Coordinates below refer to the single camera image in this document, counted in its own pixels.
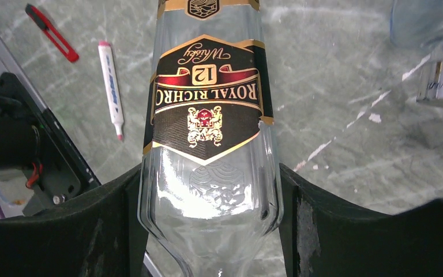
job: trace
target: black label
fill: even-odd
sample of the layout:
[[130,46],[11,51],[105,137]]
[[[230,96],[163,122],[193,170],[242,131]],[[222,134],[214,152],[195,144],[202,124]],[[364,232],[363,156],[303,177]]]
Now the black label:
[[264,45],[203,35],[162,55],[149,90],[144,154],[166,147],[206,165],[273,122]]

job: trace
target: clear glass bottle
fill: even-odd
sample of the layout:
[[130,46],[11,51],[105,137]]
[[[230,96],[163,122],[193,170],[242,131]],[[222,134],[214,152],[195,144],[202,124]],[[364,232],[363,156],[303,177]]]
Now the clear glass bottle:
[[282,219],[258,2],[159,1],[138,218],[185,276],[246,276]]
[[430,54],[417,101],[443,107],[443,0],[395,0],[391,40],[399,47]]

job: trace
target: white paint spot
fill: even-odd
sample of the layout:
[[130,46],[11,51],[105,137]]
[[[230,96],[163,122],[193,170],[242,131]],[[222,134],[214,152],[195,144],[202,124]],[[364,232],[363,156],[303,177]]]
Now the white paint spot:
[[359,120],[365,113],[366,113],[365,111],[360,111],[358,116],[356,117],[356,120],[354,120],[354,121],[350,122],[349,124],[347,124],[346,129],[349,129],[349,127],[352,126],[354,123],[356,123],[356,121]]
[[368,94],[366,94],[363,97],[359,97],[359,98],[355,98],[353,100],[350,100],[349,102],[347,102],[347,104],[354,104],[354,103],[357,103],[357,102],[364,101],[366,99],[372,98],[373,96],[376,96],[376,95],[380,94],[380,92],[381,91],[375,91],[375,92],[372,92],[372,93],[368,93]]
[[390,93],[391,91],[387,91],[385,93],[383,93],[382,95],[380,95],[380,97],[378,97],[378,99],[376,99],[372,104],[371,104],[371,108],[376,106],[379,102],[381,102],[383,99],[385,99],[385,97]]
[[419,68],[421,68],[422,65],[423,65],[424,63],[428,62],[429,59],[430,59],[430,54],[427,55],[427,56],[425,56],[425,57],[423,57],[423,59],[421,60],[421,62],[420,62],[416,67],[414,67],[412,70],[410,70],[410,71],[407,72],[407,73],[404,73],[404,74],[401,76],[401,81],[405,81],[406,79],[408,79],[412,74],[414,74],[415,71],[417,71]]
[[319,146],[315,151],[313,151],[313,153],[310,154],[310,156],[308,156],[307,162],[309,162],[309,161],[311,161],[311,159],[315,158],[315,156],[317,156],[318,153],[320,153],[323,149],[325,149],[325,147],[327,147],[330,143],[332,143],[332,140],[329,140],[327,143]]
[[305,165],[306,165],[306,161],[303,160],[303,161],[301,161],[300,163],[298,163],[298,164],[295,166],[295,168],[293,169],[293,171],[296,172],[296,171],[300,170],[301,168],[303,168]]
[[381,116],[379,114],[371,114],[369,116],[369,120],[371,120],[375,123],[381,123]]

